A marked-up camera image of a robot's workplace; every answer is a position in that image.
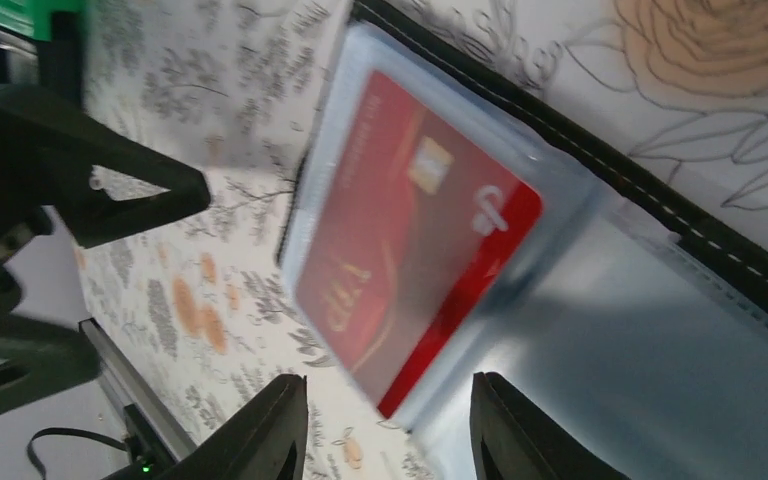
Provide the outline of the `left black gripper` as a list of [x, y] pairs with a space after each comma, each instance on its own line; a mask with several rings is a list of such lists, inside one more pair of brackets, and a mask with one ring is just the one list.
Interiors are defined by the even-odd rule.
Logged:
[[[6, 84], [0, 54], [0, 415], [95, 380], [101, 360], [80, 332], [9, 314], [23, 291], [8, 263], [53, 233], [52, 206], [83, 247], [103, 245], [205, 210], [211, 195], [197, 169], [115, 133], [55, 93]], [[161, 188], [114, 200], [92, 186], [103, 167]]]

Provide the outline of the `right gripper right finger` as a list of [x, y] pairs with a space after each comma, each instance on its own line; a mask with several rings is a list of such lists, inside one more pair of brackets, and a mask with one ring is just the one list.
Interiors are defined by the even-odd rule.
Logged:
[[480, 480], [625, 477], [496, 372], [472, 377], [470, 435]]

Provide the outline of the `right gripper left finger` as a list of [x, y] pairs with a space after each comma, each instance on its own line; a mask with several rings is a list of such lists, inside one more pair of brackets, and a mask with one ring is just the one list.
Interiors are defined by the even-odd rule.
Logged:
[[187, 457], [122, 468], [110, 479], [301, 479], [308, 433], [307, 379], [281, 374]]

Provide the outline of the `black card holder wallet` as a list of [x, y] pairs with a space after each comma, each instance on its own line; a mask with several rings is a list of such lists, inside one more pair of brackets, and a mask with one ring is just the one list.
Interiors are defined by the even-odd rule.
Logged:
[[629, 479], [768, 479], [768, 1], [353, 1], [278, 253], [295, 299], [381, 71], [541, 216], [391, 417], [477, 478], [496, 372]]

